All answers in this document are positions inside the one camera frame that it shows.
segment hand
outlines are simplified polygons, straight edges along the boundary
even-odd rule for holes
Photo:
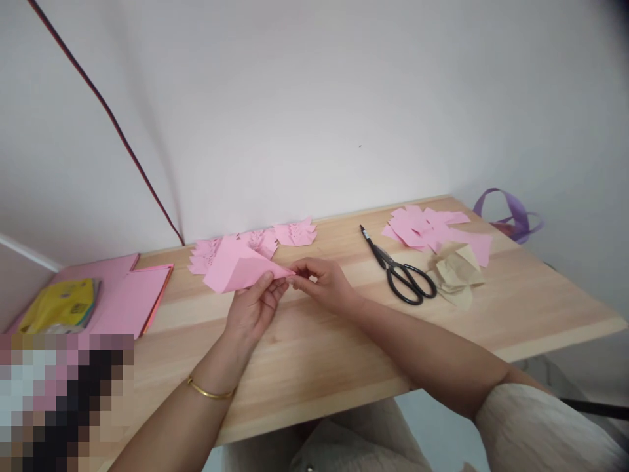
[[[285,279],[273,280],[273,273],[266,272],[255,285],[236,290],[227,314],[225,333],[244,336],[255,343],[260,341],[287,289]]]
[[[286,281],[333,313],[346,315],[360,309],[364,299],[349,284],[338,263],[305,258],[293,262],[289,268],[297,275],[288,276]],[[310,276],[316,277],[316,282],[310,280]]]

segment red cable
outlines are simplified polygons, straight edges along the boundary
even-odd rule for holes
[[[103,105],[103,108],[105,109],[105,111],[109,115],[109,119],[111,119],[111,122],[113,123],[113,127],[116,128],[116,131],[118,132],[118,136],[120,136],[120,139],[123,142],[127,152],[129,152],[129,155],[131,156],[131,159],[133,159],[133,162],[135,162],[138,170],[140,171],[140,174],[142,175],[142,178],[144,179],[144,182],[146,183],[146,186],[151,191],[151,194],[153,195],[153,198],[155,199],[155,201],[159,205],[159,208],[161,208],[162,213],[164,214],[164,216],[166,216],[166,219],[168,220],[168,223],[170,224],[170,227],[172,228],[172,230],[175,233],[177,233],[177,237],[179,238],[179,241],[181,241],[181,245],[185,246],[185,242],[183,241],[183,237],[181,236],[181,233],[177,230],[177,228],[175,228],[175,225],[172,223],[172,220],[170,219],[170,217],[168,215],[168,212],[166,211],[166,209],[164,208],[164,205],[162,205],[162,202],[160,201],[159,197],[155,193],[155,190],[153,189],[153,186],[151,185],[151,182],[149,182],[149,178],[146,176],[146,173],[144,172],[144,169],[142,168],[142,165],[138,161],[138,158],[136,157],[135,153],[133,152],[133,149],[131,149],[131,146],[129,145],[128,141],[124,137],[124,133],[120,129],[120,125],[118,124],[118,121],[116,120],[116,117],[113,115],[113,112],[111,111],[111,108],[109,108],[109,105],[107,105],[107,102],[105,101],[103,96],[100,94],[100,92],[98,91],[98,89],[96,88],[94,83],[87,76],[87,74],[85,73],[85,71],[83,70],[81,65],[77,62],[76,59],[74,59],[74,56],[72,55],[70,50],[67,48],[66,44],[64,43],[64,40],[61,39],[61,37],[59,36],[59,33],[57,33],[57,31],[54,29],[54,26],[50,23],[50,20],[48,20],[48,18],[46,17],[45,13],[41,10],[41,8],[37,4],[37,2],[35,0],[28,0],[28,3],[31,5],[31,7],[33,7],[33,10],[35,10],[35,13],[37,13],[39,19],[42,21],[42,23],[44,23],[46,28],[48,28],[48,30],[49,30],[50,34],[52,35],[52,37],[54,38],[54,40],[57,42],[57,44],[59,44],[59,47],[66,54],[67,58],[72,63],[72,65],[75,67],[75,69],[79,72],[79,74],[81,74],[81,77],[83,78],[83,80],[85,80],[85,82],[90,87],[90,89],[92,89],[92,92],[94,92],[94,95],[96,95],[96,97],[100,101],[101,105]]]

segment yellow bag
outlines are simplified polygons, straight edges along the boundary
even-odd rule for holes
[[[20,323],[19,332],[35,334],[51,326],[73,328],[86,325],[94,307],[92,279],[59,282],[42,291]]]

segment beige sleeve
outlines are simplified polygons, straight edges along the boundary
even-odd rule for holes
[[[599,426],[528,385],[496,387],[476,415],[493,472],[623,471],[629,456]]]

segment crumpled brown paper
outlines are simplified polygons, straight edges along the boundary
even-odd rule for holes
[[[428,276],[447,301],[465,310],[472,305],[472,287],[485,283],[480,266],[469,245],[455,245],[441,251]]]

